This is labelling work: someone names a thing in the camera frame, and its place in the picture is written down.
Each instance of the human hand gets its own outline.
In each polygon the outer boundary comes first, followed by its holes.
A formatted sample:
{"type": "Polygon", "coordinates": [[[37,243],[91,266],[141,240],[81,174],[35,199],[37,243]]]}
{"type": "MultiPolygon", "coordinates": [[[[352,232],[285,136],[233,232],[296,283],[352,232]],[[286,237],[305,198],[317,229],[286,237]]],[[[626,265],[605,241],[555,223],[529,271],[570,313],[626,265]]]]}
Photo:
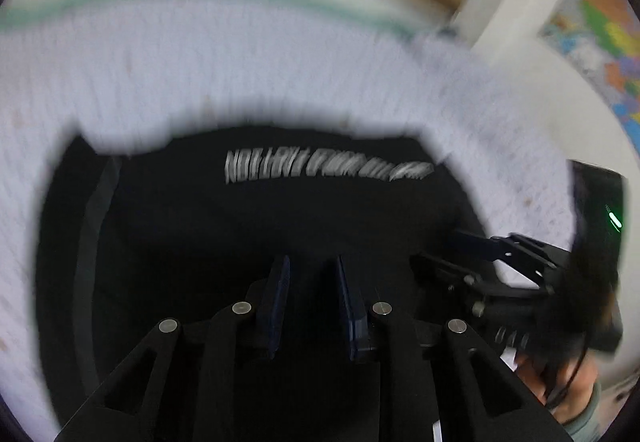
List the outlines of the human hand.
{"type": "MultiPolygon", "coordinates": [[[[542,403],[546,403],[545,399],[545,383],[540,374],[534,369],[529,358],[524,354],[518,354],[515,359],[518,369],[516,375],[521,378],[522,382],[542,403]]],[[[572,359],[565,364],[556,377],[558,386],[564,386],[569,382],[575,370],[577,359],[572,359]]],[[[582,362],[578,373],[575,375],[574,381],[569,387],[568,393],[564,401],[552,411],[554,418],[560,424],[566,424],[580,415],[589,404],[591,394],[593,393],[593,385],[598,378],[598,367],[592,356],[586,355],[582,362]]]]}

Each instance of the black device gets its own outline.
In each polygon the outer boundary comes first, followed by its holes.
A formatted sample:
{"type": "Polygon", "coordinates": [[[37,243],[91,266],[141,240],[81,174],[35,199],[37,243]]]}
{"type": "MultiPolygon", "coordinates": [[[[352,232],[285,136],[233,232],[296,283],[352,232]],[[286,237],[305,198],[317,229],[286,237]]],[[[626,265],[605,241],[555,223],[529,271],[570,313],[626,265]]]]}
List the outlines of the black device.
{"type": "MultiPolygon", "coordinates": [[[[587,349],[612,353],[622,338],[614,292],[623,223],[622,177],[575,162],[577,228],[571,252],[521,235],[486,239],[454,231],[452,251],[502,260],[538,285],[514,289],[422,253],[387,262],[372,255],[332,261],[344,357],[378,365],[367,392],[372,414],[353,415],[354,440],[569,441],[570,437],[500,360],[505,346],[529,354],[548,374],[549,403],[559,402],[557,369],[587,349]],[[443,323],[417,319],[380,299],[389,278],[410,267],[417,281],[447,295],[459,314],[443,323]],[[402,267],[393,267],[399,263],[402,267]]],[[[268,279],[254,282],[244,302],[210,321],[160,322],[65,425],[57,442],[232,442],[236,440],[234,376],[244,364],[277,360],[294,271],[277,257],[268,279]],[[185,386],[188,381],[196,386],[185,386]]]]}

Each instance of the white textured surface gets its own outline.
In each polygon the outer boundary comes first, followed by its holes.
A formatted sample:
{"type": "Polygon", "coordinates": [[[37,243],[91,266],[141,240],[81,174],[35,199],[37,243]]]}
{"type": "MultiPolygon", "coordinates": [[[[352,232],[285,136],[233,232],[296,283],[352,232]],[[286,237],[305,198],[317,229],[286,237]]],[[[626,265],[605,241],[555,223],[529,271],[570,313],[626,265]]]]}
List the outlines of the white textured surface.
{"type": "MultiPolygon", "coordinates": [[[[36,442],[50,413],[31,277],[42,192],[78,125],[98,149],[234,122],[411,130],[454,170],[491,234],[567,247],[562,155],[474,55],[248,0],[129,0],[0,33],[0,391],[36,442]]],[[[513,275],[506,273],[510,281],[513,275]]]]}

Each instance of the round metal screw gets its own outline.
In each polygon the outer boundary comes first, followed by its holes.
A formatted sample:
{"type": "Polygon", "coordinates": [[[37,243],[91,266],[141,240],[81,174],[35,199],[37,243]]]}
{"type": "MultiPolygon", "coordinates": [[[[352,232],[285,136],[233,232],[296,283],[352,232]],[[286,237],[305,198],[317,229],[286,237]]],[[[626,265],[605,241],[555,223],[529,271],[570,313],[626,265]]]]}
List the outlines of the round metal screw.
{"type": "Polygon", "coordinates": [[[386,316],[392,311],[391,305],[386,303],[385,301],[378,301],[375,305],[373,305],[373,312],[378,315],[386,316]]]}
{"type": "Polygon", "coordinates": [[[466,331],[466,323],[462,319],[452,319],[447,323],[447,326],[456,334],[462,334],[466,331]]]}
{"type": "Polygon", "coordinates": [[[169,332],[173,332],[178,327],[178,322],[175,319],[163,319],[158,328],[163,334],[168,334],[169,332]]]}
{"type": "Polygon", "coordinates": [[[482,303],[482,301],[476,301],[473,307],[471,307],[471,314],[476,317],[482,317],[482,314],[484,314],[484,303],[482,303]]]}
{"type": "Polygon", "coordinates": [[[231,307],[236,314],[247,314],[251,312],[251,303],[246,301],[238,301],[233,307],[231,307]]]}

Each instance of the green trim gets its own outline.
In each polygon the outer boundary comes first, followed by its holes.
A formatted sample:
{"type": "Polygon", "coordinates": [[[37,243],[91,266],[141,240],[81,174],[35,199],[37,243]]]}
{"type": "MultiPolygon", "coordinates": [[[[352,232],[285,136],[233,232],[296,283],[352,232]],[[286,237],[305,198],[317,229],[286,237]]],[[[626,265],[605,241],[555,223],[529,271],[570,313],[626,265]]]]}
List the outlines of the green trim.
{"type": "MultiPolygon", "coordinates": [[[[57,18],[65,11],[89,4],[101,4],[110,0],[50,0],[36,8],[0,8],[0,31],[20,28],[43,20],[57,18]]],[[[332,5],[327,0],[268,0],[269,2],[286,2],[294,7],[312,10],[333,18],[346,20],[365,28],[391,32],[400,38],[411,38],[417,32],[434,31],[433,28],[412,26],[393,18],[376,18],[351,8],[332,5]]]]}

